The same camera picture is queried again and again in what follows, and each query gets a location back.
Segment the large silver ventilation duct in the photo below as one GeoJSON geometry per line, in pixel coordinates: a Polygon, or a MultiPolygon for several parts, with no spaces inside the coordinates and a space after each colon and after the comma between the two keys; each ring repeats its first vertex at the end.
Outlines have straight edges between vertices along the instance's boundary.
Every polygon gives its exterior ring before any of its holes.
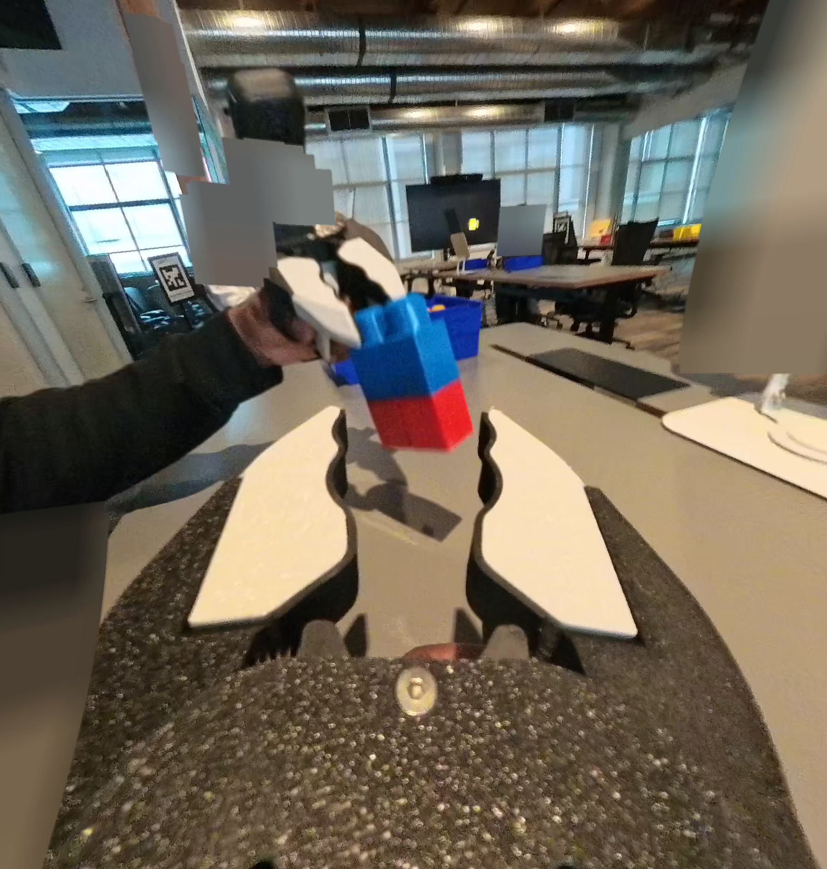
{"type": "Polygon", "coordinates": [[[707,25],[597,17],[321,16],[287,10],[179,12],[198,66],[698,66],[730,51],[707,25]]]}

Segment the black white marker tag sign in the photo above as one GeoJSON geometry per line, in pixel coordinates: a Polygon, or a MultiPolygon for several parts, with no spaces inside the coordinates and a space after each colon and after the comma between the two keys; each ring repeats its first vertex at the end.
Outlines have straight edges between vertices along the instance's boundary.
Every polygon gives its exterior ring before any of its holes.
{"type": "Polygon", "coordinates": [[[196,298],[194,285],[181,256],[176,251],[149,256],[147,262],[170,304],[196,298]]]}

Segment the long wooden desk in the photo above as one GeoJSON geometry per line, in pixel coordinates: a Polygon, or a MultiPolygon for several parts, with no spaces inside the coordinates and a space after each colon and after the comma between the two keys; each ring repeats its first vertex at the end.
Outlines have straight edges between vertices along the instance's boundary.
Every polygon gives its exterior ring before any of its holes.
{"type": "Polygon", "coordinates": [[[552,265],[518,272],[503,268],[483,268],[463,271],[455,276],[456,287],[484,283],[496,296],[536,301],[559,301],[563,294],[598,285],[623,282],[651,284],[665,275],[668,268],[660,265],[615,267],[612,265],[552,265]]]}

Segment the blue mega block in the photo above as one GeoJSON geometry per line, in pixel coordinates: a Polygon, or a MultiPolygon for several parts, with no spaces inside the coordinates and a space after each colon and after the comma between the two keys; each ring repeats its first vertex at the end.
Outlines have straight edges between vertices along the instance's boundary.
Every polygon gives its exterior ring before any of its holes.
{"type": "Polygon", "coordinates": [[[367,401],[431,396],[459,380],[447,328],[432,320],[425,297],[364,308],[354,323],[361,343],[349,356],[367,401]]]}

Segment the thin silver ventilation duct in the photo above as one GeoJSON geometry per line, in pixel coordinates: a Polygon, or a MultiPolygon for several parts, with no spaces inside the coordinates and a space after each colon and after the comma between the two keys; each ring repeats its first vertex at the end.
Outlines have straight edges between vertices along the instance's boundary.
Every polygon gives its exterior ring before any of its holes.
{"type": "Polygon", "coordinates": [[[626,93],[632,84],[604,71],[507,68],[297,71],[293,80],[311,106],[587,97],[626,93]]]}

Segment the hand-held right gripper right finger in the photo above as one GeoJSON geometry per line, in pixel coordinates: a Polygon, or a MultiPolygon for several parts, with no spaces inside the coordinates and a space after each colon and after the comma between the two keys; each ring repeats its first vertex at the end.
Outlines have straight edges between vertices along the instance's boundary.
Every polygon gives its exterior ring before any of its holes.
{"type": "Polygon", "coordinates": [[[467,598],[483,625],[633,641],[638,627],[581,478],[493,407],[480,417],[467,598]]]}

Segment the white round stand base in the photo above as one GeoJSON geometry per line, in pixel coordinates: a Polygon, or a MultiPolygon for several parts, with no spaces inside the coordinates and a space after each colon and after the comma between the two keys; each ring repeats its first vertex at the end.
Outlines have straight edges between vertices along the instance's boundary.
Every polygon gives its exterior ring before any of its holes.
{"type": "Polygon", "coordinates": [[[770,417],[768,437],[786,452],[827,465],[827,419],[784,410],[770,417]]]}

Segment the red mega block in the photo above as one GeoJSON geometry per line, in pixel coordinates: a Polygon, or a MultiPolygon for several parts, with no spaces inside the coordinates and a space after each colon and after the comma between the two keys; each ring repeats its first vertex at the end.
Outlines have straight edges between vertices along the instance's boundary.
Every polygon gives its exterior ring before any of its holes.
{"type": "Polygon", "coordinates": [[[449,452],[473,433],[460,379],[428,395],[368,399],[366,405],[386,449],[449,452]]]}

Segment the person's left forearm black sleeve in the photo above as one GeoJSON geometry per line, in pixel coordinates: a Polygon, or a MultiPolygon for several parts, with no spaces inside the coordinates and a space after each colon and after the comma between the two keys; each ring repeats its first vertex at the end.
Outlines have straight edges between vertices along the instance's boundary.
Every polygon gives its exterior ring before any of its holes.
{"type": "Polygon", "coordinates": [[[0,398],[0,515],[105,502],[282,380],[218,315],[110,375],[0,398]]]}

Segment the person's left hand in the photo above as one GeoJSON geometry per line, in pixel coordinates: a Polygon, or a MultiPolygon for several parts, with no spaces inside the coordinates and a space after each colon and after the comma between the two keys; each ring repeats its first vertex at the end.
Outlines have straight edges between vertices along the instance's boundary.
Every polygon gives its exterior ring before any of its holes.
{"type": "Polygon", "coordinates": [[[285,367],[321,359],[318,333],[296,313],[289,291],[270,280],[225,317],[259,364],[285,367]]]}

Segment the blue plastic bin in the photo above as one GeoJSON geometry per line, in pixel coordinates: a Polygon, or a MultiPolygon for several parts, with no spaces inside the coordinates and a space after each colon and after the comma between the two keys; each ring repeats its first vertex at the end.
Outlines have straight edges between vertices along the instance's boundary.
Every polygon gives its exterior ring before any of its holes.
{"type": "MultiPolygon", "coordinates": [[[[456,361],[477,356],[483,318],[482,301],[444,295],[425,297],[425,299],[427,308],[439,303],[446,306],[445,312],[435,315],[429,313],[429,315],[432,321],[444,323],[456,361]]],[[[354,364],[350,360],[328,364],[325,366],[325,372],[337,386],[356,386],[360,383],[354,364]]]]}

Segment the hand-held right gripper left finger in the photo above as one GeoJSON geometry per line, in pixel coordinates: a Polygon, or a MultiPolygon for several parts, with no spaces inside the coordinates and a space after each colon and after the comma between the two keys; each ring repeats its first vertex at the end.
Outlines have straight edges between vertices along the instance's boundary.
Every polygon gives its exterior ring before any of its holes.
{"type": "Polygon", "coordinates": [[[337,624],[358,595],[347,495],[347,416],[329,406],[261,452],[242,475],[186,625],[254,627],[295,654],[308,624],[337,624]]]}

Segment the white door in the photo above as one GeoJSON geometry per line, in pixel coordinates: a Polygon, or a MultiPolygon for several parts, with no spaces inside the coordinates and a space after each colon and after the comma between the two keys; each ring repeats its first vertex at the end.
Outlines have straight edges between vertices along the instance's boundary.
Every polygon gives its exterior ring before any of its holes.
{"type": "Polygon", "coordinates": [[[0,397],[80,385],[131,361],[50,175],[0,89],[0,397]]]}

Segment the large black monitor screen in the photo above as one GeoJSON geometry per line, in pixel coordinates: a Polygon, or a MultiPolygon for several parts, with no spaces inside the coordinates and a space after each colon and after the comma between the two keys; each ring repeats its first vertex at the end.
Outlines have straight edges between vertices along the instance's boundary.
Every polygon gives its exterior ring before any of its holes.
{"type": "Polygon", "coordinates": [[[500,179],[409,184],[405,194],[412,253],[449,250],[457,233],[472,247],[497,242],[500,179]]]}

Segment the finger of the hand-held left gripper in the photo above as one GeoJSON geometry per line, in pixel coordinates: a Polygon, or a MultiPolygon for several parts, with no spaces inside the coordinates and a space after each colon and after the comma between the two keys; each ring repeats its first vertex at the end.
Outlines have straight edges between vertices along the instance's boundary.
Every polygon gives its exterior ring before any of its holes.
{"type": "Polygon", "coordinates": [[[361,334],[348,303],[332,275],[311,257],[284,256],[273,273],[281,302],[292,310],[293,320],[306,324],[317,349],[358,349],[361,334]]]}
{"type": "Polygon", "coordinates": [[[351,303],[389,303],[408,293],[379,236],[366,227],[344,227],[337,239],[336,276],[351,303]]]}

